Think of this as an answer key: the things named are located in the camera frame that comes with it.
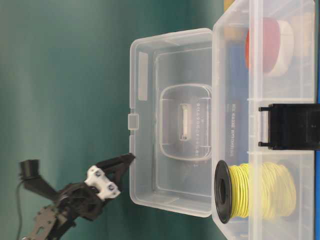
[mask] box latch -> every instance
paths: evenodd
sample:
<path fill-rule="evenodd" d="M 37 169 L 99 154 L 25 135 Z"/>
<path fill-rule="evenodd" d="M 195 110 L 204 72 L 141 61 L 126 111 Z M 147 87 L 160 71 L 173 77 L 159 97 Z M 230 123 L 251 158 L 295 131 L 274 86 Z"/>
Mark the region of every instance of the box latch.
<path fill-rule="evenodd" d="M 320 150 L 320 104 L 270 104 L 268 142 L 271 150 Z"/>

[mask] black spool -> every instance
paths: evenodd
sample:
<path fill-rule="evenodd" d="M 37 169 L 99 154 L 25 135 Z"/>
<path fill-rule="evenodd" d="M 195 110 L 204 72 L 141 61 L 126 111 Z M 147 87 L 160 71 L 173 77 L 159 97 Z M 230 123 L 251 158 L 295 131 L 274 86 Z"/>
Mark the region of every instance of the black spool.
<path fill-rule="evenodd" d="M 214 199 L 219 219 L 226 224 L 231 218 L 232 185 L 228 165 L 220 160 L 214 173 Z"/>

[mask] clear plastic box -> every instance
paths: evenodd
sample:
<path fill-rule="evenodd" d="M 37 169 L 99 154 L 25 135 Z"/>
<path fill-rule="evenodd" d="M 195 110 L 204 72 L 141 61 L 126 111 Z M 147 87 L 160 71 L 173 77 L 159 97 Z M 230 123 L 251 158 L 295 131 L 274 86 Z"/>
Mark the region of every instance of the clear plastic box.
<path fill-rule="evenodd" d="M 130 49 L 130 196 L 211 215 L 212 31 L 142 38 Z"/>
<path fill-rule="evenodd" d="M 218 134 L 212 134 L 212 174 L 219 160 L 251 166 L 249 217 L 222 224 L 212 198 L 213 220 L 228 240 L 314 238 L 314 152 L 258 146 L 268 142 L 268 116 L 259 107 L 315 103 L 314 19 L 313 0 L 237 0 L 214 25 L 212 95 L 217 99 L 211 127 Z M 266 162 L 285 166 L 293 177 L 297 202 L 288 217 L 263 217 Z M 277 207 L 282 204 L 280 196 L 272 197 Z"/>

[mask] yellow object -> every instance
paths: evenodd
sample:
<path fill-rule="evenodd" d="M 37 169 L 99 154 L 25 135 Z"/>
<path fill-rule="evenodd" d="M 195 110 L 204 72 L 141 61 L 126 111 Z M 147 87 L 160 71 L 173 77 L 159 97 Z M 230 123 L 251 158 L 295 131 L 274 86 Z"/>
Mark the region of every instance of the yellow object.
<path fill-rule="evenodd" d="M 224 11 L 226 11 L 235 0 L 224 0 Z"/>
<path fill-rule="evenodd" d="M 229 167 L 232 186 L 231 218 L 249 215 L 249 165 Z M 290 216 L 296 209 L 297 193 L 292 175 L 280 164 L 262 165 L 261 207 L 264 219 Z"/>

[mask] green surface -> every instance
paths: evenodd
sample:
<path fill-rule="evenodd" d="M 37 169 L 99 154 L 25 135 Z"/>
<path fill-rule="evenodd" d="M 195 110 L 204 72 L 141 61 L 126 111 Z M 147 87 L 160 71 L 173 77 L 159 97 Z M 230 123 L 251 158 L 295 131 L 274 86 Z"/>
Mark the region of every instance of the green surface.
<path fill-rule="evenodd" d="M 129 48 L 133 40 L 212 28 L 222 0 L 0 1 L 0 226 L 15 239 L 18 162 L 40 159 L 56 189 L 129 150 Z M 94 222 L 63 239 L 224 239 L 211 217 L 134 204 L 124 191 Z M 49 201 L 22 191 L 23 235 Z"/>

